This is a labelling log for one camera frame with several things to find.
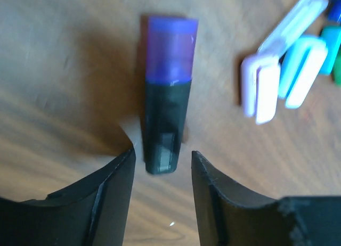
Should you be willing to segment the black purple highlighter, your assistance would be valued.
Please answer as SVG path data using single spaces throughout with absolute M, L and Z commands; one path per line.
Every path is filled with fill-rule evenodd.
M 145 169 L 173 173 L 178 164 L 192 83 L 198 20 L 148 18 L 145 72 Z

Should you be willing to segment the lavender highlighter cap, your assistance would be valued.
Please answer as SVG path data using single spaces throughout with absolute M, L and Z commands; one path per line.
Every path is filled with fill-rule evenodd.
M 246 117 L 254 117 L 258 125 L 275 115 L 281 65 L 279 57 L 270 53 L 253 54 L 241 64 L 241 102 Z

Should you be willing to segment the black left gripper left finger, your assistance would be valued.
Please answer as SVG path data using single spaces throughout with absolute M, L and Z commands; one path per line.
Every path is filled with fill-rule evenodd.
M 122 245 L 135 162 L 130 149 L 44 200 L 1 198 L 1 245 Z

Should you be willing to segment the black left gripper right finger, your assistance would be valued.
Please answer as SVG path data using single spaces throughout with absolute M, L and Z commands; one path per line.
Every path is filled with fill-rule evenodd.
M 191 170 L 201 245 L 340 245 L 339 196 L 269 198 L 198 151 Z

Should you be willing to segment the teal marker cap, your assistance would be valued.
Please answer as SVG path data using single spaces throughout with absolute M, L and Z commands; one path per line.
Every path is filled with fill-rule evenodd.
M 325 26 L 321 32 L 320 38 L 326 42 L 326 47 L 328 49 L 328 54 L 320 69 L 320 74 L 329 75 L 332 72 L 340 48 L 340 26 Z

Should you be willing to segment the blue marker cap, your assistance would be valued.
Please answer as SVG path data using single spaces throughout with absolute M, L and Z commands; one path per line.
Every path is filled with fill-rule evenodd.
M 340 0 L 334 1 L 330 9 L 328 10 L 328 15 L 327 18 L 329 21 L 335 22 L 335 23 L 340 23 L 340 17 L 341 17 L 341 4 Z

